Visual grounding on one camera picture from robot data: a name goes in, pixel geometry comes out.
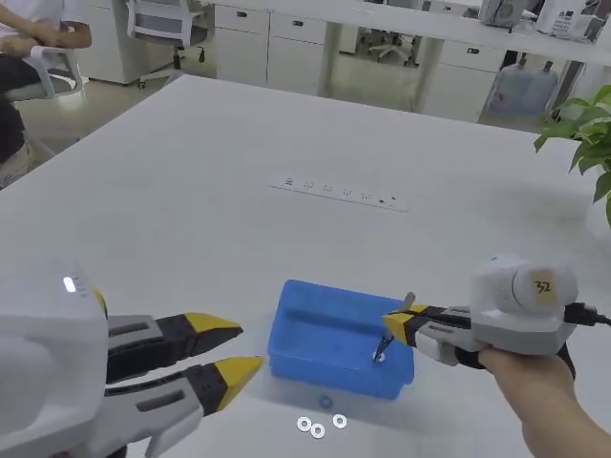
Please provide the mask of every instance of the white shirt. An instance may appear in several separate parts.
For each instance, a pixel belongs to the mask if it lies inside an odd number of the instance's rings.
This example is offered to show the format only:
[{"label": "white shirt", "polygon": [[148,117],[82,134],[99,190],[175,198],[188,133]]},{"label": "white shirt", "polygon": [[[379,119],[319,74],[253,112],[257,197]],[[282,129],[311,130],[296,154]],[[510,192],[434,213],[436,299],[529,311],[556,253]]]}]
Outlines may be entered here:
[{"label": "white shirt", "polygon": [[[80,22],[78,0],[0,0],[0,5],[32,22],[49,21],[59,28],[62,22]],[[0,24],[0,38],[15,35],[18,31]]]}]

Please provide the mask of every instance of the electrical outlet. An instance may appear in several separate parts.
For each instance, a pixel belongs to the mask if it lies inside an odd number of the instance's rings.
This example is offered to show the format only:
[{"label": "electrical outlet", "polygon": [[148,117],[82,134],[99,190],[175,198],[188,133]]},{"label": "electrical outlet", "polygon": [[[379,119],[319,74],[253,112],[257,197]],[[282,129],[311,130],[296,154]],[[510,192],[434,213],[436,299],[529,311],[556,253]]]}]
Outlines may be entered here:
[{"label": "electrical outlet", "polygon": [[280,176],[272,179],[272,188],[285,189],[297,193],[333,198],[345,202],[360,203],[372,207],[386,208],[395,212],[408,212],[408,204],[404,198],[392,193],[373,193],[364,191],[358,186],[346,186],[329,183],[311,178],[298,178],[295,176]]}]

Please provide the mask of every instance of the number label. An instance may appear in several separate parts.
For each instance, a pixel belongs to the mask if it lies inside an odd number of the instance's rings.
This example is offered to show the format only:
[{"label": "number label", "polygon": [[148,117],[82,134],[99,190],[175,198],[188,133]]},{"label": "number label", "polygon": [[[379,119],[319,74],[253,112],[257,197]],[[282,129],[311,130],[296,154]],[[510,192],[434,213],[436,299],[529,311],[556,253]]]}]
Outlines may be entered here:
[{"label": "number label", "polygon": [[550,282],[548,281],[535,280],[535,286],[537,287],[539,294],[552,292],[552,286],[550,285]]},{"label": "number label", "polygon": [[537,305],[558,305],[554,272],[549,269],[535,270],[530,277]]}]

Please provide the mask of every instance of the blue container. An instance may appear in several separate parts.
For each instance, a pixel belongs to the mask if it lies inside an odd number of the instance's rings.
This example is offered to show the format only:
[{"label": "blue container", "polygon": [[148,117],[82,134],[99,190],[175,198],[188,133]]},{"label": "blue container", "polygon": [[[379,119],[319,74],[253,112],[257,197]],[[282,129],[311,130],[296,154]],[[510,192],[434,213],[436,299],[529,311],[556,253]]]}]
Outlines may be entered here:
[{"label": "blue container", "polygon": [[413,380],[411,348],[399,342],[382,363],[373,352],[386,332],[382,317],[401,301],[287,281],[267,351],[277,377],[396,399]]}]

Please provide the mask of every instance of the hand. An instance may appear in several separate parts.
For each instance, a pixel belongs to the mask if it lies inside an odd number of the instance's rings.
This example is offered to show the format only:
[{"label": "hand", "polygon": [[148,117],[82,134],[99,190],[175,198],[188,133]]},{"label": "hand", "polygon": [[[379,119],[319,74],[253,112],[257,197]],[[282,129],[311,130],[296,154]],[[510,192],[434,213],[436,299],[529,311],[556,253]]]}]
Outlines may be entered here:
[{"label": "hand", "polygon": [[479,361],[493,373],[524,425],[544,424],[558,415],[581,412],[571,371],[558,356],[523,356],[486,349],[480,352]]},{"label": "hand", "polygon": [[0,51],[13,57],[28,57],[36,45],[36,40],[32,38],[14,35],[0,40]]},{"label": "hand", "polygon": [[48,21],[37,22],[32,35],[42,41],[45,46],[60,47],[61,31]]}]

